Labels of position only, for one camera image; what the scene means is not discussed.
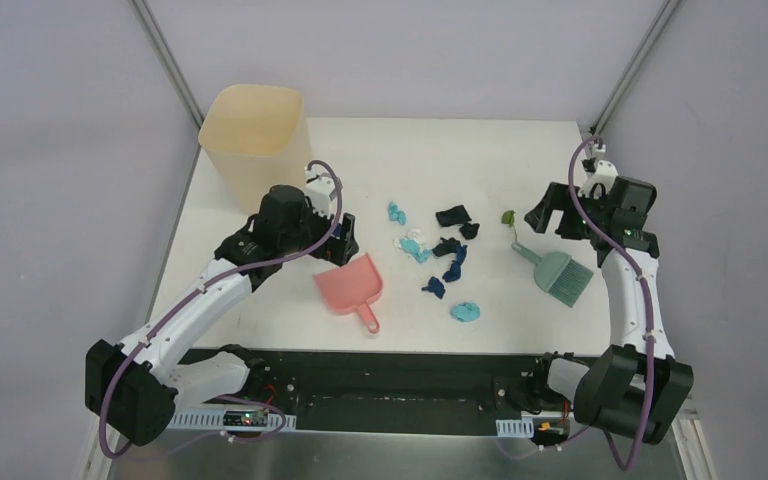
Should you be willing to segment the pink plastic dustpan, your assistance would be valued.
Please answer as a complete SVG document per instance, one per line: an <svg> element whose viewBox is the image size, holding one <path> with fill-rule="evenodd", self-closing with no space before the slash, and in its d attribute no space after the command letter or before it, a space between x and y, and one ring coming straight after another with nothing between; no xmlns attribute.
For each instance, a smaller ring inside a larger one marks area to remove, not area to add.
<svg viewBox="0 0 768 480"><path fill-rule="evenodd" d="M370 334L378 334L380 323L371 305L383 293L384 282L369 254L342 267L313 276L327 307L336 315L357 313Z"/></svg>

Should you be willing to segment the green hand brush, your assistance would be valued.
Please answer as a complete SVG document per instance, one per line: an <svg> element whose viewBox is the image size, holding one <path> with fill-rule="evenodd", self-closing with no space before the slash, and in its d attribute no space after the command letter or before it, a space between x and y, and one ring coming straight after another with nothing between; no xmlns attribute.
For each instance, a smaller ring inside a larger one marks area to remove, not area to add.
<svg viewBox="0 0 768 480"><path fill-rule="evenodd" d="M570 308L575 306L594 276L591 269L564 252L540 255L519 242L513 242L511 249L534 265L535 284Z"/></svg>

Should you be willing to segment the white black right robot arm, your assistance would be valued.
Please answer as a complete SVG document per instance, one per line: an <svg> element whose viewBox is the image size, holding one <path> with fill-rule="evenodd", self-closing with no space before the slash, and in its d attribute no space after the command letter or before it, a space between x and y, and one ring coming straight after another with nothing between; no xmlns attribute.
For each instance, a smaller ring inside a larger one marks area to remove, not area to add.
<svg viewBox="0 0 768 480"><path fill-rule="evenodd" d="M573 354L547 353L527 384L532 410L550 410L568 401L575 420L604 432L655 445L688 397L691 366L676 360L663 328L656 274L660 250L645 231L656 188L620 176L571 193L552 182L524 220L537 233L562 214L556 234L587 240L608 292L610 345L593 363Z"/></svg>

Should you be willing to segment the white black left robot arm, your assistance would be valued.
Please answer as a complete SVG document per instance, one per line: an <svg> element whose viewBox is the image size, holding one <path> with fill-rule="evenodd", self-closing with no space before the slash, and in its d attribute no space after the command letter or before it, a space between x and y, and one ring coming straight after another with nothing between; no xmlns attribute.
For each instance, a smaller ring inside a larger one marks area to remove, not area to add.
<svg viewBox="0 0 768 480"><path fill-rule="evenodd" d="M190 365L181 359L284 264L311 256L345 265L358 250L353 222L335 179L315 179L302 189L273 186L176 304L116 344L99 340L92 345L85 357L85 405L99 417L103 453L109 458L124 454L108 443L110 429L125 438L127 447L144 446L182 409L223 395L241 404L257 402L265 390L265 378L254 370L261 361L243 348L223 347Z"/></svg>

